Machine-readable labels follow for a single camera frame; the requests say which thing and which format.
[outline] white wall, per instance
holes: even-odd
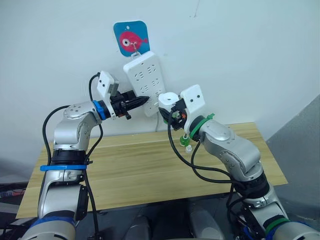
[[[86,101],[90,76],[109,71],[130,89],[113,24],[133,20],[147,24],[166,89],[200,84],[222,123],[254,121],[268,139],[320,92],[318,0],[0,0],[0,182],[29,179],[43,120]],[[105,121],[105,134],[156,124],[141,109],[125,121]]]

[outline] green ring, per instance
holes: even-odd
[[[214,113],[211,113],[205,119],[202,119],[190,133],[190,138],[193,139],[194,135],[202,127],[202,125],[205,124],[205,122],[211,120],[214,117],[214,115],[215,115]]]
[[[275,221],[273,221],[272,223],[270,223],[266,229],[265,229],[265,235],[268,235],[268,233],[276,226],[278,226],[279,224],[282,224],[284,222],[290,222],[290,220],[286,219],[286,218],[279,218]]]

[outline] power strip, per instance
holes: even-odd
[[[147,117],[159,111],[158,97],[166,92],[157,56],[148,51],[123,66],[136,96],[148,96],[149,100],[143,105]]]

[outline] wooden table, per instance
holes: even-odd
[[[237,135],[252,141],[261,152],[261,162],[268,181],[273,185],[287,184],[287,180],[271,154],[254,123],[230,125]],[[183,132],[174,132],[178,150],[186,159],[179,138]],[[205,182],[184,165],[174,154],[167,132],[104,137],[91,155],[88,177],[97,210],[132,206],[160,201],[226,193],[229,184]],[[198,165],[225,169],[216,157],[201,146],[195,156]],[[17,218],[37,216],[38,197],[44,173],[40,166],[47,163],[42,150],[22,199]],[[226,179],[217,172],[200,171],[206,177]]]

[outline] pink fish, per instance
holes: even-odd
[[[147,38],[141,39],[137,34],[135,34],[132,31],[124,31],[120,35],[119,41],[123,49],[130,53],[134,53],[135,48],[138,50],[142,43],[148,43]]]

